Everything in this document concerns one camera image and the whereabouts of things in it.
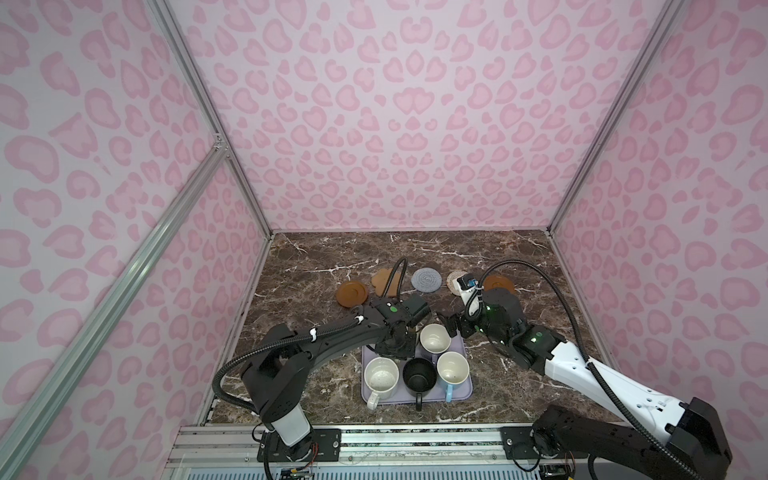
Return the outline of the brown wooden saucer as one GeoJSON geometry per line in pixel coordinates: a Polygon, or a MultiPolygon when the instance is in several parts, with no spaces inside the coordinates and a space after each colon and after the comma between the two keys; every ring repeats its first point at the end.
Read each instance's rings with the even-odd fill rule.
{"type": "Polygon", "coordinates": [[[335,299],[343,308],[351,309],[367,301],[368,289],[359,281],[344,282],[336,290],[335,299]]]}
{"type": "Polygon", "coordinates": [[[504,289],[512,294],[517,293],[514,282],[504,275],[491,274],[483,282],[485,290],[504,289]]]}

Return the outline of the paw shaped cork coaster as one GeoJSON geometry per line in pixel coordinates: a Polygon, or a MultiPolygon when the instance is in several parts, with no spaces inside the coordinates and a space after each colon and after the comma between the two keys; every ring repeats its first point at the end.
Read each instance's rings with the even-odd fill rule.
{"type": "Polygon", "coordinates": [[[375,273],[371,279],[371,283],[374,287],[375,294],[377,296],[383,297],[386,295],[389,298],[393,298],[397,295],[398,290],[398,283],[402,277],[402,271],[398,269],[393,276],[392,282],[390,283],[390,288],[387,291],[387,293],[384,293],[385,286],[387,285],[387,281],[390,277],[392,269],[391,268],[385,268],[379,270],[377,273],[375,273]]]}

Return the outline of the small white cup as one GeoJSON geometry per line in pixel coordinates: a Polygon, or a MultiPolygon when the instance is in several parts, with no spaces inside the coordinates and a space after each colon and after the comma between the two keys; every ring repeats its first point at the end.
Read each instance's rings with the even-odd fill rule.
{"type": "Polygon", "coordinates": [[[419,341],[426,352],[440,355],[449,350],[452,338],[443,325],[429,324],[421,329],[419,341]]]}

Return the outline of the blue woven round coaster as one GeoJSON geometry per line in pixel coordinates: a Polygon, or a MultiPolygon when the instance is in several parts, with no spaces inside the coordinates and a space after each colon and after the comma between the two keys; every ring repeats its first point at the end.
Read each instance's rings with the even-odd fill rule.
{"type": "Polygon", "coordinates": [[[443,279],[436,269],[424,267],[413,273],[411,277],[411,285],[419,292],[434,293],[443,285],[443,279]]]}

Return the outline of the multicolour woven round coaster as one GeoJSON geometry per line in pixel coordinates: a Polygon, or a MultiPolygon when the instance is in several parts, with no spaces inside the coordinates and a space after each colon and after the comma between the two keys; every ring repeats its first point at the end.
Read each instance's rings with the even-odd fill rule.
{"type": "Polygon", "coordinates": [[[453,295],[455,295],[455,296],[460,296],[460,295],[461,295],[461,292],[462,292],[462,287],[461,287],[461,285],[460,285],[460,282],[459,282],[459,280],[460,280],[460,279],[461,279],[461,278],[462,278],[464,275],[466,275],[466,274],[467,274],[467,272],[466,272],[466,271],[455,270],[455,271],[452,271],[452,272],[451,272],[451,273],[448,275],[448,277],[447,277],[447,280],[446,280],[446,285],[447,285],[447,288],[449,289],[449,291],[450,291],[450,292],[451,292],[453,295]]]}

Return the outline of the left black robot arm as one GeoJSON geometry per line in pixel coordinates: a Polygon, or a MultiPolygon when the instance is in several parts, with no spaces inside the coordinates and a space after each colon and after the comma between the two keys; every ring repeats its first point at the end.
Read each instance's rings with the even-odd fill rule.
{"type": "Polygon", "coordinates": [[[245,361],[241,381],[262,423],[288,448],[303,449],[312,427],[300,400],[310,374],[338,357],[365,346],[384,357],[415,354],[416,327],[431,313],[426,300],[372,300],[340,321],[292,330],[280,324],[260,343],[265,349],[245,361]]]}

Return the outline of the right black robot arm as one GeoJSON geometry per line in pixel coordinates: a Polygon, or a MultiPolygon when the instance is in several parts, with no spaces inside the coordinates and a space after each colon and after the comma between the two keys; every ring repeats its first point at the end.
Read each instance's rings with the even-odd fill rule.
{"type": "Polygon", "coordinates": [[[528,446],[537,454],[581,452],[651,479],[726,477],[733,454],[712,405],[664,394],[584,354],[557,331],[528,322],[518,297],[506,289],[481,297],[465,290],[461,297],[463,311],[439,317],[451,336],[483,334],[519,367],[562,383],[623,421],[598,421],[551,405],[531,426],[528,446]]]}

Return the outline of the black mug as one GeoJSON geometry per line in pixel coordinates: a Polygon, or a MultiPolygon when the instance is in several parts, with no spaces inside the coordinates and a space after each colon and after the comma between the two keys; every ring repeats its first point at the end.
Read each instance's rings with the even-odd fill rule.
{"type": "Polygon", "coordinates": [[[415,399],[415,409],[421,412],[425,395],[437,383],[435,366],[430,360],[425,358],[413,358],[405,363],[402,378],[406,390],[415,399]]]}

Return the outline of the lavender silicone tray mat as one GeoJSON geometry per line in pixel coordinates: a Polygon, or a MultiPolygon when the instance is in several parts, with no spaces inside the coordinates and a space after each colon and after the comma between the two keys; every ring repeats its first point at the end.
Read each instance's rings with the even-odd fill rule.
{"type": "Polygon", "coordinates": [[[395,361],[365,348],[362,398],[367,408],[412,404],[420,411],[429,402],[462,401],[473,392],[463,340],[439,324],[418,333],[414,355],[395,361]]]}

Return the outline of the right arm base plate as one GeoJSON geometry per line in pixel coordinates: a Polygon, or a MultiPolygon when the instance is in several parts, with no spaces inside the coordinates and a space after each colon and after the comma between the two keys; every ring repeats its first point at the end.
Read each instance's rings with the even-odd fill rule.
{"type": "Polygon", "coordinates": [[[536,450],[531,437],[530,426],[503,426],[499,429],[501,444],[507,460],[535,461],[536,459],[565,459],[574,457],[577,461],[586,460],[588,455],[583,452],[560,450],[555,454],[541,454],[536,450]]]}

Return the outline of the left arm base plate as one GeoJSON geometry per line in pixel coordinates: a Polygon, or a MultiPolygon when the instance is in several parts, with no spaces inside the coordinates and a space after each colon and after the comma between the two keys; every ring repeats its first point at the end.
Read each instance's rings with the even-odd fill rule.
{"type": "Polygon", "coordinates": [[[312,428],[310,433],[293,446],[287,446],[277,432],[264,432],[259,441],[257,459],[265,457],[270,463],[304,464],[337,462],[340,456],[342,431],[337,428],[312,428]]]}

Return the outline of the aluminium front rail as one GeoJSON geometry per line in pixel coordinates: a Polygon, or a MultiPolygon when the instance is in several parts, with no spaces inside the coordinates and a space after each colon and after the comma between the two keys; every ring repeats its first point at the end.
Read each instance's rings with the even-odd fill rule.
{"type": "MultiPolygon", "coordinates": [[[[639,473],[584,448],[546,458],[527,446],[530,427],[401,424],[336,427],[332,457],[304,460],[299,479],[637,479],[639,473]]],[[[262,479],[263,430],[250,425],[185,427],[164,479],[262,479]]]]}

